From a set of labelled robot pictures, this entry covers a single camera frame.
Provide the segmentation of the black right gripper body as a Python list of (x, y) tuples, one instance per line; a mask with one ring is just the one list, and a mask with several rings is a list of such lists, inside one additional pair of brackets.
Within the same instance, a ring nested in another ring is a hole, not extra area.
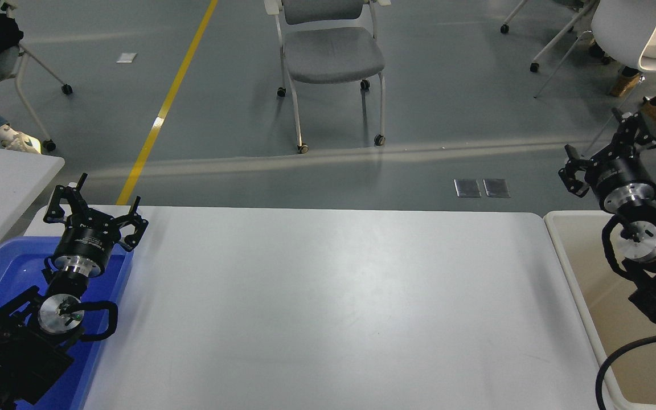
[(596, 198), (608, 198), (623, 187), (640, 191), (645, 198), (656, 197), (656, 183), (637, 155), (599, 161), (586, 171), (585, 182)]

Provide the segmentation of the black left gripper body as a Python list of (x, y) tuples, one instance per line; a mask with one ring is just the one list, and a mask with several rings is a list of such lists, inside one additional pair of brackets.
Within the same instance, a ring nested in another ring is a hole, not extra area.
[(105, 268), (117, 242), (114, 227), (89, 227), (83, 223), (64, 222), (65, 231), (52, 259), (57, 268), (72, 267), (88, 260), (92, 268)]

